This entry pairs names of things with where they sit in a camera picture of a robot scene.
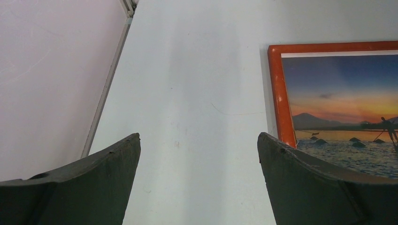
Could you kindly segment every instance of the rock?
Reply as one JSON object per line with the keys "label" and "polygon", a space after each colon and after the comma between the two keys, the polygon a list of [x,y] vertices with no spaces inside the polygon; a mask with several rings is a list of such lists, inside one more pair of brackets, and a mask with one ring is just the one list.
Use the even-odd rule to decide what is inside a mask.
{"label": "rock", "polygon": [[360,142],[360,139],[353,137],[350,139],[350,142]]}
{"label": "rock", "polygon": [[383,141],[381,139],[374,140],[373,142],[375,142],[377,144],[385,143],[385,141]]}
{"label": "rock", "polygon": [[316,145],[323,145],[323,144],[327,144],[327,142],[326,142],[325,140],[323,140],[323,139],[318,139],[318,140],[315,141],[314,144],[316,144]]}
{"label": "rock", "polygon": [[366,145],[362,142],[355,142],[352,144],[352,146],[355,148],[365,148],[366,147]]}

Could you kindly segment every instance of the framed photograph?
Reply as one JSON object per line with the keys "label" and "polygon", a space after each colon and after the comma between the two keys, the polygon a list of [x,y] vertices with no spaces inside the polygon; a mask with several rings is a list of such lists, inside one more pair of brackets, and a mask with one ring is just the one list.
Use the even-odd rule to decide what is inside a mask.
{"label": "framed photograph", "polygon": [[271,45],[268,59],[281,141],[398,179],[398,41]]}

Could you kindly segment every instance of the person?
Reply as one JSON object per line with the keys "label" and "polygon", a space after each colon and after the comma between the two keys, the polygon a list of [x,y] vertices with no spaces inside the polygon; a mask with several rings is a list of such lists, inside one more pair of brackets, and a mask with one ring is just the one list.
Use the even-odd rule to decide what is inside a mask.
{"label": "person", "polygon": [[384,117],[382,117],[382,120],[383,120],[383,122],[382,122],[383,131],[387,130],[387,132],[390,135],[390,138],[392,140],[392,143],[395,145],[394,139],[392,138],[392,135],[394,135],[395,140],[397,141],[397,144],[398,144],[398,137],[397,137],[397,133],[395,133],[394,124],[392,124],[389,120],[386,120]]}

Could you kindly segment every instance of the pink wall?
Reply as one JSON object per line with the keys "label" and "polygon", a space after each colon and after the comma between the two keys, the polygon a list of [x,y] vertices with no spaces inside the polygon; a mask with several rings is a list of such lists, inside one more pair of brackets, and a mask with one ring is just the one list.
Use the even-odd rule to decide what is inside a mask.
{"label": "pink wall", "polygon": [[0,180],[80,158],[126,15],[119,0],[0,5]]}

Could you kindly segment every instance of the white wall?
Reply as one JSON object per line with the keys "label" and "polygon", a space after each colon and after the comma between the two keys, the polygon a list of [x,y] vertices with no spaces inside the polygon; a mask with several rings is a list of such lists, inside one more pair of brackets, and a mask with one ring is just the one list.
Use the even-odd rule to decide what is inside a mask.
{"label": "white wall", "polygon": [[0,1],[0,180],[80,158],[125,22],[119,0]]}
{"label": "white wall", "polygon": [[395,0],[140,1],[91,151],[141,134],[125,224],[274,224],[256,145],[260,132],[276,134],[260,52],[396,39],[397,9]]}

